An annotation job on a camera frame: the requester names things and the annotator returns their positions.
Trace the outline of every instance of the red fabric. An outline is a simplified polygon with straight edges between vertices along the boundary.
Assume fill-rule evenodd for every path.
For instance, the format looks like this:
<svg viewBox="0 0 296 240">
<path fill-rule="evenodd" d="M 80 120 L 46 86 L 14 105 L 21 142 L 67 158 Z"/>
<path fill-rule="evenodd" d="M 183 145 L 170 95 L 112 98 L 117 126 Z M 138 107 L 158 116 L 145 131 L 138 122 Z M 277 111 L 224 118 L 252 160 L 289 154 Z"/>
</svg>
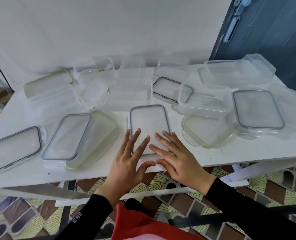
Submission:
<svg viewBox="0 0 296 240">
<path fill-rule="evenodd" d="M 127 210 L 122 204 L 117 205 L 116 225 L 111 240 L 123 240 L 143 234 L 154 234 L 168 240 L 206 240 L 164 222 L 158 222 L 138 211 Z"/>
</svg>

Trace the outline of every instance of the white table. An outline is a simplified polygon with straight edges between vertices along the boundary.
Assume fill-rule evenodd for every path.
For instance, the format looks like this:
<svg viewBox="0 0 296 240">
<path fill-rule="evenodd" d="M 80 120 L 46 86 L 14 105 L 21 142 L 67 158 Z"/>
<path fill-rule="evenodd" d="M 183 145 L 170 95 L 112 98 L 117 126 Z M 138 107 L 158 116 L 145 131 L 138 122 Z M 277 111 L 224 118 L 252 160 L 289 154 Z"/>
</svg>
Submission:
<svg viewBox="0 0 296 240">
<path fill-rule="evenodd" d="M 192 71 L 191 76 L 195 77 L 195 79 L 199 79 L 197 69 L 200 67 L 202 67 L 202 65 L 190 65 Z M 146 68 L 146 76 L 152 78 L 153 71 L 154 68 Z M 273 82 L 282 84 L 276 76 L 274 76 Z M 31 126 L 25 120 L 23 97 L 23 91 L 15 92 L 0 114 L 0 138 Z M 246 179 L 296 165 L 296 135 L 292 137 L 291 140 L 286 141 L 275 137 L 257 138 L 255 140 L 246 140 L 236 137 L 233 142 L 220 149 L 193 147 L 185 141 L 181 133 L 181 120 L 183 116 L 174 112 L 170 104 L 166 102 L 154 98 L 154 103 L 162 104 L 167 109 L 172 131 L 178 135 L 179 139 L 195 155 L 200 165 L 214 166 L 233 164 L 235 172 L 221 178 L 222 181 L 231 186 L 247 185 L 248 182 Z M 97 162 L 93 163 L 92 159 L 88 158 L 78 169 L 55 172 L 45 169 L 40 154 L 37 154 L 33 159 L 0 174 L 0 194 L 54 199 L 58 200 L 58 206 L 84 204 L 88 200 L 89 195 L 54 187 L 47 183 L 107 176 L 111 163 L 120 148 L 127 127 L 126 118 L 128 112 L 113 113 L 118 118 L 118 126 L 121 132 L 113 146 Z M 46 127 L 48 133 L 47 138 L 53 133 L 57 124 L 58 122 Z M 254 161 L 259 161 L 260 163 L 251 165 L 245 169 L 241 169 L 239 166 L 239 163 Z M 162 167 L 157 165 L 150 167 L 147 172 L 163 170 Z M 143 193 L 127 194 L 124 198 L 187 191 L 192 190 L 189 188 L 181 188 L 147 191 Z"/>
</svg>

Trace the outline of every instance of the dark gray door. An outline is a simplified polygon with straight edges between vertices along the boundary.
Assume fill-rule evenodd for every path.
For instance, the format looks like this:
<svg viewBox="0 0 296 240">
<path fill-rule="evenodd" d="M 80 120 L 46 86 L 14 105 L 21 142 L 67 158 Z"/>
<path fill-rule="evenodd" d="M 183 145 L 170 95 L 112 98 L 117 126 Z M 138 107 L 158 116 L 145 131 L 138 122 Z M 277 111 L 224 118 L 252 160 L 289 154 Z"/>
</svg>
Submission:
<svg viewBox="0 0 296 240">
<path fill-rule="evenodd" d="M 242 0 L 232 0 L 210 59 L 260 53 L 277 68 L 276 75 L 296 90 L 296 0 L 251 0 L 241 14 L 234 15 L 238 8 L 234 4 L 239 3 Z M 235 18 L 238 24 L 230 27 L 234 32 L 225 36 Z"/>
</svg>

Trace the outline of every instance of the black sleeve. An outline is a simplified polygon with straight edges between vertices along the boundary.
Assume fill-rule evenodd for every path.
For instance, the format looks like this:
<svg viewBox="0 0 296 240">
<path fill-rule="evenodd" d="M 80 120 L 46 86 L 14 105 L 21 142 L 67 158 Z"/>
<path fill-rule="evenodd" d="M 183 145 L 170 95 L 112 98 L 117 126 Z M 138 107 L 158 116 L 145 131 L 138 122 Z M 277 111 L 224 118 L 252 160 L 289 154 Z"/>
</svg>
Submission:
<svg viewBox="0 0 296 240">
<path fill-rule="evenodd" d="M 205 196 L 252 240 L 296 239 L 296 224 L 216 178 Z"/>
<path fill-rule="evenodd" d="M 83 240 L 93 240 L 111 212 L 110 202 L 103 196 L 93 194 L 55 239 L 73 239 L 78 234 Z"/>
</svg>

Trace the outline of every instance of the white wall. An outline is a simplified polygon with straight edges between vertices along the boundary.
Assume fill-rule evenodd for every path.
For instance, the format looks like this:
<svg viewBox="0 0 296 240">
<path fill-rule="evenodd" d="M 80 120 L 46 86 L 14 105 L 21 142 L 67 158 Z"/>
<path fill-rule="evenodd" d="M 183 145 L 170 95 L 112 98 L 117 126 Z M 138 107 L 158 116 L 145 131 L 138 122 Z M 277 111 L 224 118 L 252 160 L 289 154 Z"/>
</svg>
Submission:
<svg viewBox="0 0 296 240">
<path fill-rule="evenodd" d="M 19 88 L 91 56 L 208 60 L 231 0 L 0 0 L 0 67 Z"/>
</svg>

